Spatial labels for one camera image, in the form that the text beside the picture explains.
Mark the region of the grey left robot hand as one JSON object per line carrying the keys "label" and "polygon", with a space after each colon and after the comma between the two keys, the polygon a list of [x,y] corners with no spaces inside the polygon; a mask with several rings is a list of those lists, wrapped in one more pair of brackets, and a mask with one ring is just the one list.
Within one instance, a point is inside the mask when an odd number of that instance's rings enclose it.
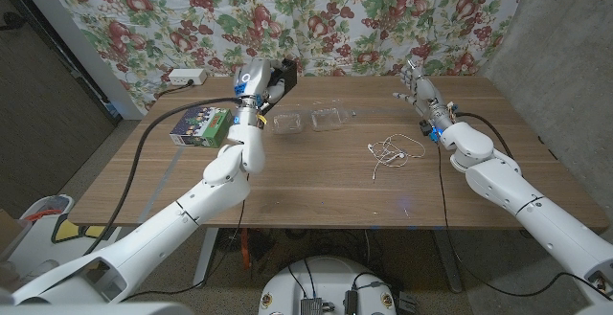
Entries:
{"label": "grey left robot hand", "polygon": [[265,115],[284,96],[287,69],[279,60],[254,58],[235,72],[236,96],[254,100],[255,107]]}

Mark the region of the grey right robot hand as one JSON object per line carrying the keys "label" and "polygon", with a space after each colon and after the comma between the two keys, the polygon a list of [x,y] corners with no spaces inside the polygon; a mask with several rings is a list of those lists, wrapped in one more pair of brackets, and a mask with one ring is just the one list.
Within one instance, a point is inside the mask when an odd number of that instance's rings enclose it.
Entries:
{"label": "grey right robot hand", "polygon": [[411,59],[402,67],[400,80],[407,93],[395,92],[392,94],[395,99],[411,104],[423,120],[438,130],[445,131],[453,125],[443,96]]}

